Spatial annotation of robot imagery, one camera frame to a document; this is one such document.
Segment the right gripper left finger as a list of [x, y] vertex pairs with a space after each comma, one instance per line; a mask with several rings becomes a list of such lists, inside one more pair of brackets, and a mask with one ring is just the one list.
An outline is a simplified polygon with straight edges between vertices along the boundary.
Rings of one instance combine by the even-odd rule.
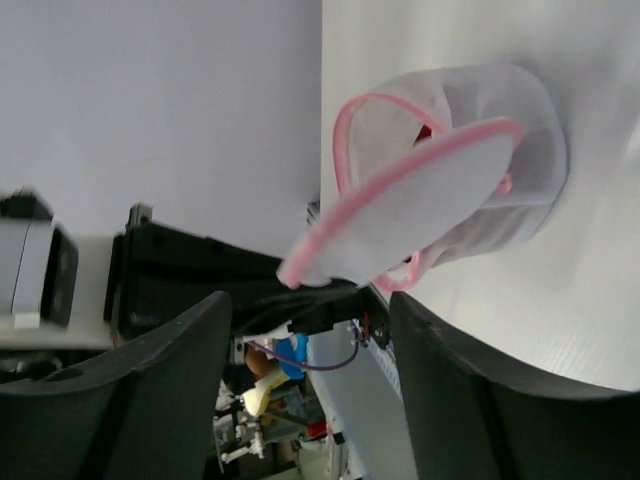
[[231, 321], [216, 292], [117, 348], [3, 384], [2, 478], [202, 478]]

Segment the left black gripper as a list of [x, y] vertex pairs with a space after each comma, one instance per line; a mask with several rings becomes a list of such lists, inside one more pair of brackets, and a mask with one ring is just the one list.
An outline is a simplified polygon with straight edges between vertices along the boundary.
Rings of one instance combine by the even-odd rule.
[[280, 261], [145, 219], [114, 238], [104, 319], [126, 339], [159, 327], [214, 292], [232, 302], [232, 331], [267, 333], [284, 322], [313, 335], [360, 315], [360, 291], [346, 281], [290, 290]]

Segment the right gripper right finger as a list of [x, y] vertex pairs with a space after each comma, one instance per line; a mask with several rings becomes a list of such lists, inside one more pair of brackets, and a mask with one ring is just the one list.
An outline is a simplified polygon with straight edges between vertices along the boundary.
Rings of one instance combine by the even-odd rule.
[[419, 478], [638, 478], [638, 393], [524, 363], [406, 293], [390, 331]]

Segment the pink trimmed mesh laundry bag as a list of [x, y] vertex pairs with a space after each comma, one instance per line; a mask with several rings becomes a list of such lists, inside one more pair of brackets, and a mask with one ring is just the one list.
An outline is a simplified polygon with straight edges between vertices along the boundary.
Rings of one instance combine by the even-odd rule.
[[[423, 125], [433, 136], [413, 145]], [[511, 63], [413, 71], [350, 99], [332, 159], [338, 197], [280, 264], [289, 288], [407, 290], [431, 268], [525, 242], [568, 174], [547, 89]]]

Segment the red bra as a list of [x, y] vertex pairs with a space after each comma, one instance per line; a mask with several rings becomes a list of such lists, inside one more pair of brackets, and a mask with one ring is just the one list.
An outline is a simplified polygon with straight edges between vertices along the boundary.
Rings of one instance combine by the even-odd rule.
[[432, 136], [433, 136], [432, 129], [427, 125], [423, 125], [421, 127], [421, 129], [419, 130], [419, 132], [418, 132], [418, 134], [417, 134], [417, 136], [416, 136], [416, 138], [414, 140], [413, 145], [418, 145], [421, 142], [424, 142], [424, 141], [426, 141], [428, 139], [431, 139]]

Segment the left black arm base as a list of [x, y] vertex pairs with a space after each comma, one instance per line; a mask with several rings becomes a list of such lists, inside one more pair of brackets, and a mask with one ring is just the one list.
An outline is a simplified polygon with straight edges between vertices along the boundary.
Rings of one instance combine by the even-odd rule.
[[386, 349], [391, 342], [389, 302], [376, 289], [366, 287], [356, 294], [354, 305], [366, 340]]

